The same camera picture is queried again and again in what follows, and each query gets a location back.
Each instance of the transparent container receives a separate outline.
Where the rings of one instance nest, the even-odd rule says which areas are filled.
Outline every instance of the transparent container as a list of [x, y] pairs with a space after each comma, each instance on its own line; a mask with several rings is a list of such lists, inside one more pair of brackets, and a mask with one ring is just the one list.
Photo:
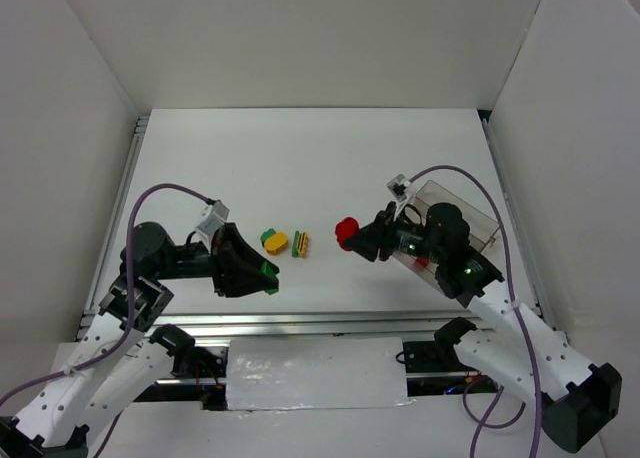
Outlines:
[[[443, 202], [451, 203], [460, 208], [462, 217], [469, 223], [469, 244], [481, 254], [486, 255], [489, 249], [500, 239], [500, 229], [498, 223], [493, 218], [485, 215], [477, 208], [474, 208], [463, 199], [431, 180], [427, 181], [408, 203], [415, 206], [418, 211], [420, 211], [420, 214], [426, 217], [427, 210], [429, 210], [431, 205]], [[415, 212], [410, 209], [406, 209], [406, 214], [411, 220], [418, 219], [418, 217], [415, 216]], [[416, 259], [399, 251], [394, 252], [393, 257], [442, 293], [435, 276], [437, 265]]]

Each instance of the yellow and green toy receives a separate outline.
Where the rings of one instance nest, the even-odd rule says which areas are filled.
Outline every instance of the yellow and green toy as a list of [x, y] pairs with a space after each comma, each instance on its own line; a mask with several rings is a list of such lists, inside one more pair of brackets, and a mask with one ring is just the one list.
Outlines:
[[270, 255], [282, 253], [287, 248], [289, 238], [282, 232], [276, 232], [273, 228], [269, 228], [260, 236], [262, 246]]
[[304, 258], [307, 256], [307, 246], [309, 245], [309, 235], [307, 233], [296, 231], [291, 245], [291, 256], [294, 258]]

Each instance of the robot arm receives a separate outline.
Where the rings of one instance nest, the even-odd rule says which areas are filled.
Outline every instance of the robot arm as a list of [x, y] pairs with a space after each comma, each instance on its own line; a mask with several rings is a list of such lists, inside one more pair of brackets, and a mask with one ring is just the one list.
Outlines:
[[[408, 198], [400, 180], [391, 182], [389, 188], [396, 198]], [[562, 449], [576, 453], [616, 416], [622, 381], [618, 371], [608, 363], [597, 367], [524, 303], [511, 300], [500, 271], [470, 246], [469, 225], [455, 205], [434, 204], [420, 222], [410, 220], [405, 211], [390, 202], [362, 229], [347, 219], [336, 227], [338, 241], [369, 261], [386, 261], [400, 252], [436, 264], [439, 291], [482, 318], [503, 338], [502, 343], [492, 340], [471, 322], [458, 318], [436, 333], [436, 343], [454, 359], [533, 405], [533, 370], [517, 310], [538, 363], [542, 429]]]
[[0, 454], [9, 458], [86, 458], [88, 446], [105, 426], [193, 351], [195, 341], [191, 336], [173, 325], [164, 325], [134, 358], [116, 369], [173, 298], [159, 280], [210, 277], [215, 291], [225, 297], [278, 289], [278, 267], [251, 248], [234, 223], [226, 223], [227, 214], [221, 202], [205, 210], [196, 227], [204, 243], [176, 246], [158, 223], [135, 227], [135, 314], [126, 341], [94, 366], [75, 369], [106, 354], [123, 336], [128, 318], [123, 251], [121, 274], [64, 365], [64, 376], [49, 382], [15, 417], [0, 419]]

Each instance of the white backdrop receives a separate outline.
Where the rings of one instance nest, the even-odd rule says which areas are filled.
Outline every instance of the white backdrop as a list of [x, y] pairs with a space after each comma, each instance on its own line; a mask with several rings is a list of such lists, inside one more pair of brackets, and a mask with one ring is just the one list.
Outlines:
[[490, 122], [546, 296], [573, 344], [623, 377], [608, 456], [640, 448], [640, 16], [542, 0]]
[[539, 0], [68, 0], [152, 108], [492, 108]]
[[71, 339], [136, 113], [64, 0], [0, 0], [0, 342]]

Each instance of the cable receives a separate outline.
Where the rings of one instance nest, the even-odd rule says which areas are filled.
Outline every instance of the cable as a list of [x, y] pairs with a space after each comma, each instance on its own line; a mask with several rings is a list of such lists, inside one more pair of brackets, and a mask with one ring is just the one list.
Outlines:
[[184, 241], [185, 245], [190, 245], [191, 244], [191, 239], [195, 236], [196, 232], [192, 231], [191, 233], [189, 233], [187, 235], [187, 239]]
[[[134, 235], [136, 216], [138, 215], [138, 211], [140, 210], [140, 207], [142, 206], [142, 203], [144, 202], [144, 200], [146, 200], [149, 197], [149, 195], [155, 193], [158, 190], [163, 190], [163, 189], [172, 189], [172, 190], [181, 191], [195, 198], [198, 198], [199, 200], [202, 200], [207, 204], [215, 203], [215, 200], [212, 200], [211, 198], [207, 198], [206, 196], [201, 195], [196, 191], [193, 191], [181, 185], [176, 185], [174, 183], [161, 183], [161, 184], [152, 186], [147, 191], [142, 193], [142, 195], [140, 195], [138, 200], [133, 205], [133, 208], [131, 209], [131, 215], [129, 215], [129, 221], [127, 223], [127, 238], [126, 238], [126, 249], [125, 249], [125, 268], [126, 268], [126, 278], [127, 278], [127, 322], [125, 325], [124, 332], [122, 333], [122, 336], [120, 336], [120, 339], [116, 342], [116, 344], [113, 345], [111, 348], [109, 348], [105, 353], [102, 353], [99, 356], [96, 356], [83, 363], [80, 363], [79, 365], [74, 366], [73, 367], [74, 370], [77, 370], [77, 371], [86, 370], [87, 368], [91, 368], [92, 366], [97, 365], [101, 361], [106, 360], [108, 357], [113, 355], [126, 342], [127, 338], [129, 337], [129, 334], [131, 333], [131, 330], [133, 330], [133, 323], [135, 321], [134, 320], [135, 289], [134, 289], [134, 275], [133, 275], [133, 235]], [[64, 371], [57, 371], [55, 373], [51, 373], [49, 375], [36, 378], [34, 380], [27, 381], [26, 383], [23, 383], [22, 385], [17, 386], [13, 390], [7, 392], [2, 398], [0, 398], [0, 408], [2, 408], [2, 406], [7, 402], [7, 400], [17, 395], [18, 393], [21, 393], [33, 386], [41, 385], [51, 380], [57, 380], [59, 378], [63, 378], [64, 376], [66, 376]]]
[[109, 431], [107, 431], [107, 434], [105, 435], [104, 440], [102, 440], [102, 443], [100, 444], [100, 448], [98, 448], [98, 451], [96, 451], [96, 454], [93, 455], [93, 458], [99, 458], [99, 456], [102, 454], [104, 449], [107, 447], [107, 443], [109, 443], [109, 440], [111, 439], [113, 430], [116, 429], [116, 425], [118, 424], [118, 420], [120, 419], [120, 416], [122, 416], [122, 412], [118, 413], [116, 417], [113, 419], [113, 421], [111, 422]]
[[[473, 412], [471, 411], [471, 408], [469, 408], [469, 403], [467, 401], [467, 398], [469, 396], [469, 393], [471, 392], [471, 390], [481, 381], [485, 381], [487, 379], [486, 376], [483, 376], [481, 378], [478, 378], [477, 380], [473, 380], [471, 383], [469, 383], [465, 389], [464, 392], [462, 393], [462, 406], [464, 406], [464, 410], [467, 412], [467, 414], [471, 417], [471, 419], [473, 421], [475, 421], [476, 423], [480, 423], [480, 419], [473, 414]], [[510, 426], [514, 425], [524, 414], [524, 410], [526, 409], [527, 405], [525, 403], [522, 403], [522, 405], [520, 406], [520, 409], [518, 410], [518, 412], [516, 413], [516, 416], [514, 416], [513, 418], [511, 418], [509, 421], [505, 422], [505, 423], [499, 423], [496, 425], [493, 425], [491, 423], [485, 423], [484, 427], [485, 428], [489, 428], [492, 430], [503, 430], [505, 428], [509, 428]]]
[[496, 405], [500, 401], [500, 397], [502, 396], [502, 393], [504, 393], [503, 386], [498, 388], [498, 393], [496, 393], [496, 396], [491, 402], [491, 404], [489, 405], [489, 408], [487, 408], [487, 411], [484, 412], [484, 415], [482, 415], [482, 418], [480, 418], [480, 421], [478, 422], [476, 431], [473, 433], [473, 438], [471, 439], [471, 448], [469, 450], [469, 456], [471, 456], [471, 458], [474, 458], [476, 456], [476, 448], [478, 446], [478, 439], [480, 438], [480, 432], [482, 431], [482, 428], [487, 426], [487, 420], [489, 419], [489, 415], [491, 415], [491, 413], [493, 413], [493, 410], [496, 408]]
[[202, 364], [202, 366], [205, 368], [205, 370], [207, 370], [209, 372], [209, 374], [211, 375], [211, 378], [213, 378], [213, 381], [216, 382], [216, 388], [218, 388], [219, 390], [222, 389], [222, 385], [220, 384], [220, 382], [218, 381], [218, 378], [216, 377], [215, 373], [213, 371], [211, 371], [211, 368], [209, 368], [207, 366], [207, 364], [203, 361], [200, 360], [200, 363]]
[[[515, 287], [513, 285], [513, 272], [511, 270], [511, 250], [509, 248], [509, 240], [507, 239], [507, 232], [504, 226], [504, 221], [502, 221], [502, 216], [500, 215], [500, 211], [498, 210], [498, 207], [495, 201], [493, 200], [493, 198], [491, 197], [487, 189], [482, 185], [482, 183], [480, 183], [476, 179], [475, 176], [473, 176], [468, 171], [454, 165], [431, 166], [425, 170], [422, 170], [420, 173], [416, 174], [415, 176], [413, 176], [409, 181], [411, 183], [414, 183], [416, 180], [422, 178], [424, 175], [437, 170], [455, 171], [457, 173], [460, 173], [466, 176], [478, 187], [478, 189], [482, 192], [482, 194], [485, 196], [485, 198], [489, 202], [489, 205], [491, 206], [491, 209], [493, 210], [493, 213], [496, 217], [496, 221], [498, 222], [498, 228], [500, 229], [500, 233], [502, 233], [502, 237], [504, 240], [504, 256], [505, 256], [506, 269], [507, 269], [507, 288], [509, 290], [509, 298], [511, 300], [511, 303], [514, 303], [516, 300], [516, 292], [515, 292]], [[531, 361], [531, 369], [533, 373], [533, 386], [535, 389], [536, 411], [535, 411], [535, 424], [533, 427], [533, 439], [531, 441], [531, 449], [529, 450], [529, 458], [535, 458], [538, 455], [538, 447], [540, 446], [540, 435], [542, 432], [542, 388], [540, 385], [540, 370], [538, 369], [538, 361], [536, 358], [535, 348], [533, 347], [533, 343], [531, 342], [531, 336], [529, 335], [529, 330], [527, 329], [527, 325], [524, 322], [522, 313], [520, 313], [520, 310], [518, 308], [514, 308], [514, 313], [515, 313], [516, 319], [518, 320], [518, 324], [520, 325], [520, 329], [522, 330], [522, 335], [524, 337], [524, 341], [527, 347], [527, 352], [529, 354], [529, 359]], [[486, 421], [489, 418], [489, 415], [491, 414], [495, 406], [498, 404], [498, 400], [500, 400], [500, 396], [502, 396], [501, 391], [498, 392], [498, 394], [496, 395], [491, 405], [489, 405], [489, 408], [487, 408], [487, 412], [485, 412], [485, 415], [480, 420], [480, 423], [478, 423], [478, 427], [476, 428], [476, 433], [474, 434], [475, 442], [477, 442], [478, 440], [477, 436], [480, 435], [480, 431], [485, 426]], [[473, 457], [475, 453], [475, 446], [473, 445], [474, 445], [474, 442], [472, 442], [471, 457]]]

